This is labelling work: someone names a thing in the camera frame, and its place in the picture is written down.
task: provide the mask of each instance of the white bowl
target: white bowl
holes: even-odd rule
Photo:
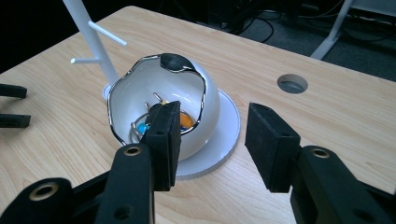
[[[218,88],[198,63],[180,55],[165,53],[142,58],[112,86],[108,95],[111,131],[121,144],[138,142],[131,134],[131,123],[148,112],[146,103],[159,103],[154,92],[164,101],[180,101],[180,109],[194,120],[191,128],[181,131],[182,161],[202,148],[215,130],[219,118]]]

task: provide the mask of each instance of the white ceramic bowl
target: white ceramic bowl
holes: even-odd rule
[[[213,80],[197,63],[176,54],[142,58],[111,88],[107,100],[113,134],[121,144],[135,143],[131,123],[159,103],[180,101],[194,126],[182,132],[179,160],[196,153],[210,139],[219,118],[219,92]]]

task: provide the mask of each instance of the wooden tabletop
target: wooden tabletop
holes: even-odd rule
[[[302,146],[333,150],[361,181],[393,193],[396,186],[396,83],[228,35],[137,7],[98,22],[128,42],[103,37],[122,76],[140,58],[163,52],[198,62],[238,107],[235,152],[209,175],[156,192],[158,223],[292,223],[289,194],[269,193],[245,148],[248,104],[272,107]],[[26,129],[0,129],[0,213],[18,193],[47,177],[73,186],[107,170],[119,143],[110,131],[97,64],[76,34],[6,71],[0,83],[28,89],[23,100],[0,97],[0,113],[30,114]],[[300,94],[276,84],[285,74],[308,82]]]

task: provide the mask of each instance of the white plate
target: white plate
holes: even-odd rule
[[[219,121],[212,137],[197,153],[178,163],[177,180],[207,175],[233,154],[241,126],[239,112],[233,100],[221,90],[219,100]]]

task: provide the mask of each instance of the white stand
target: white stand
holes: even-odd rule
[[[343,21],[351,7],[384,15],[396,16],[396,1],[394,0],[346,0],[338,13],[338,17],[332,26],[329,36],[327,36],[327,38],[311,54],[311,58],[322,60],[335,42],[337,42],[341,35],[339,32],[341,25],[343,24]]]
[[[117,75],[116,69],[108,58],[102,41],[96,32],[109,37],[123,46],[127,45],[127,43],[91,21],[90,15],[81,0],[64,0],[64,4],[66,5],[67,10],[76,23],[79,31],[84,35],[85,40],[94,55],[94,58],[74,58],[70,63],[99,63],[108,81],[108,84],[102,92],[103,97],[107,100],[111,86],[113,86],[120,77]]]

